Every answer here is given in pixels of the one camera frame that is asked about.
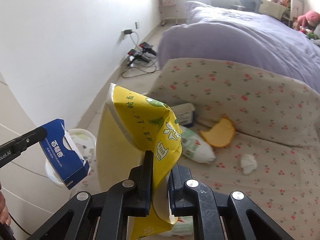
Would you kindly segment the person's left hand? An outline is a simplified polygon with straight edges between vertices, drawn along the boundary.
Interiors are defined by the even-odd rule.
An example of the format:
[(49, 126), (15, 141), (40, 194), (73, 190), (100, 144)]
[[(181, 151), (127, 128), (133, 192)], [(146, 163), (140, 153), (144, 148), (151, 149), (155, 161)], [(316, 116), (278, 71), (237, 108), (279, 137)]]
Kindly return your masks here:
[(9, 215), (9, 210), (6, 205), (6, 200), (1, 191), (0, 191), (0, 222), (2, 224), (7, 224), (7, 226), (10, 226), (11, 224), (11, 217)]

